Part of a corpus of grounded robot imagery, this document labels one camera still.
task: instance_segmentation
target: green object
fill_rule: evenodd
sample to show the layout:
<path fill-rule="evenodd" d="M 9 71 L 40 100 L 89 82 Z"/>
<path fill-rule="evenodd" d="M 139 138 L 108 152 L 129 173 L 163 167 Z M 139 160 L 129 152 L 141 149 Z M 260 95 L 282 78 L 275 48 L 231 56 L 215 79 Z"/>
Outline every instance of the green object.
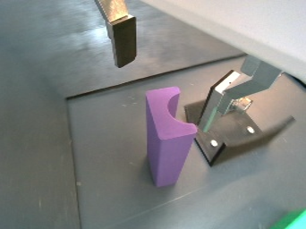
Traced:
<path fill-rule="evenodd" d="M 304 229 L 306 210 L 290 212 L 270 229 Z"/>

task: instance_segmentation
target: bolt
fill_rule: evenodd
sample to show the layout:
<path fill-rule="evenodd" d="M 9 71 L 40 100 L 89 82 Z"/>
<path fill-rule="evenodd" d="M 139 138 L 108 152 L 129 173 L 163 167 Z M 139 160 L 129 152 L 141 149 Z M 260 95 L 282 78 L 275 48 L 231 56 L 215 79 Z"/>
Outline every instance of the bolt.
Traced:
<path fill-rule="evenodd" d="M 254 130 L 254 128 L 252 128 L 251 126 L 247 126 L 247 127 L 246 127 L 246 130 L 247 130 L 250 133 L 255 133 L 255 130 Z"/>
<path fill-rule="evenodd" d="M 210 145 L 211 145 L 212 147 L 218 147 L 218 142 L 216 142 L 216 140 L 211 140 L 211 141 L 210 141 Z"/>

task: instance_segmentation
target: dark gray mat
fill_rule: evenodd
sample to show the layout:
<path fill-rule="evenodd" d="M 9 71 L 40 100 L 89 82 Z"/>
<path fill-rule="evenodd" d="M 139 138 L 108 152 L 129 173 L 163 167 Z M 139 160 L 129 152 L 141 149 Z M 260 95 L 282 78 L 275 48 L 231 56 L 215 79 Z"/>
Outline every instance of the dark gray mat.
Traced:
<path fill-rule="evenodd" d="M 155 188 L 145 158 L 144 92 L 181 89 L 185 104 L 242 59 L 196 67 L 68 101 L 77 193 L 84 229 L 268 228 L 306 207 L 304 89 L 282 76 L 272 89 L 252 95 L 250 115 L 262 130 L 287 116 L 296 122 L 263 147 L 210 167 L 192 144 L 175 186 Z"/>

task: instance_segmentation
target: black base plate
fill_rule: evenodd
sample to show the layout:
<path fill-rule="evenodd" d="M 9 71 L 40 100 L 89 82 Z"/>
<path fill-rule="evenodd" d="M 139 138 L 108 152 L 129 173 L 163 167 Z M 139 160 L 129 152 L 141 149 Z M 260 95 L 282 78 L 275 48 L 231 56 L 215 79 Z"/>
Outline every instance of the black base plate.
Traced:
<path fill-rule="evenodd" d="M 203 106 L 204 100 L 185 106 L 188 123 L 198 125 Z M 208 132 L 198 129 L 196 143 L 210 166 L 214 165 L 226 148 L 244 151 L 246 146 L 254 148 L 266 144 L 292 121 L 294 118 L 290 117 L 280 125 L 263 133 L 247 113 L 230 112 L 216 120 Z M 252 127 L 254 133 L 247 131 L 248 126 Z M 218 142 L 215 147 L 211 145 L 212 140 Z"/>

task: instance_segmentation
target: purple foam piece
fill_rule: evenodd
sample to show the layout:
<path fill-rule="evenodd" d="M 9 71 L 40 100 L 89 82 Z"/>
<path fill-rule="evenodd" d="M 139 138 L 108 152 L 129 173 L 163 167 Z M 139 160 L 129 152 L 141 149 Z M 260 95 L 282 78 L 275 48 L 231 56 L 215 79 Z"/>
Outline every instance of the purple foam piece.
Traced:
<path fill-rule="evenodd" d="M 155 186 L 177 180 L 198 128 L 175 119 L 179 88 L 148 90 L 147 154 Z"/>

